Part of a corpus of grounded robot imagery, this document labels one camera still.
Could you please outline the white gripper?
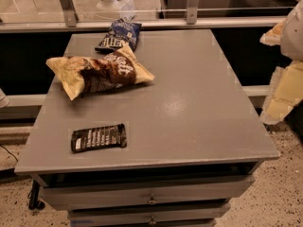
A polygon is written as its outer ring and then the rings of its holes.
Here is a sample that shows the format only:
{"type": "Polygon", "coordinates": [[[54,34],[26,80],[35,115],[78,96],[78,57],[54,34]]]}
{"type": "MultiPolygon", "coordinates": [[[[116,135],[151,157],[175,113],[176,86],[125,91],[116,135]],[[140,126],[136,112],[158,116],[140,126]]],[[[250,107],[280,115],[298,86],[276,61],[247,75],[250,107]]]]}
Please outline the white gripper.
{"type": "Polygon", "coordinates": [[[276,24],[259,41],[269,46],[280,45],[281,53],[293,60],[286,68],[276,68],[262,106],[261,122],[275,125],[303,100],[303,0],[285,22],[276,24]]]}

